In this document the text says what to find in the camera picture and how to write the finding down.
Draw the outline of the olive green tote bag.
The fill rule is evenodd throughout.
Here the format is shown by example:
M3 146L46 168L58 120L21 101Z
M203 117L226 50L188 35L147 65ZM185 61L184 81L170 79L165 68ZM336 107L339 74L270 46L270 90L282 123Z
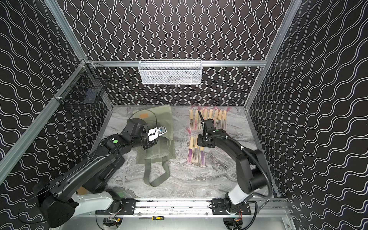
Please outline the olive green tote bag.
M173 113L170 105L154 108L141 109L131 117L140 118L147 122L148 129L165 126L166 134L158 138L155 146L149 149L137 148L137 164L145 166L143 181L145 184L157 187L170 177L168 161L175 158ZM151 167L153 163L161 163L164 173L154 180L150 180Z

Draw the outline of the eleventh bamboo folding fan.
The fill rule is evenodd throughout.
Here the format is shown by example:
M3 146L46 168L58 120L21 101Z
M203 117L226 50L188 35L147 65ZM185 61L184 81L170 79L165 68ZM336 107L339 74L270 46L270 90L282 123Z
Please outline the eleventh bamboo folding fan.
M201 166L205 166L206 165L206 159L205 159L205 149L204 147L200 147L200 164Z

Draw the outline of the folding fan with pink paper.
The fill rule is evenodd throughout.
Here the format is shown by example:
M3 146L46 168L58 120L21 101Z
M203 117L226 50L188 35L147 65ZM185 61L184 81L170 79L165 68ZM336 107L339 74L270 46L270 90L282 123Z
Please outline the folding fan with pink paper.
M198 108L194 110L194 130L198 130Z

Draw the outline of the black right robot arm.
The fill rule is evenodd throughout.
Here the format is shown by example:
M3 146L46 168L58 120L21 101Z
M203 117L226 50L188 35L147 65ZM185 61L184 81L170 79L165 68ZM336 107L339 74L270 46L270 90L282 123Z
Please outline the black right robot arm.
M267 163L262 151L244 147L223 129L215 128L212 119L201 121L203 133L198 135L200 147L219 148L235 162L237 185L225 195L224 205L229 213L254 196L270 199L273 196Z

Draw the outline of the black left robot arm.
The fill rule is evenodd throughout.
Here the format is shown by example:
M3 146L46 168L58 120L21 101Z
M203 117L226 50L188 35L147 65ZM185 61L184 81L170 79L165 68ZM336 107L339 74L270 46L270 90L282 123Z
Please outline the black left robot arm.
M75 167L56 179L33 186L34 203L51 228L56 228L76 215L81 202L73 198L76 191L99 172L122 159L135 147L148 149L167 132L165 126L149 128L140 118L127 120L125 128L100 142L96 150Z

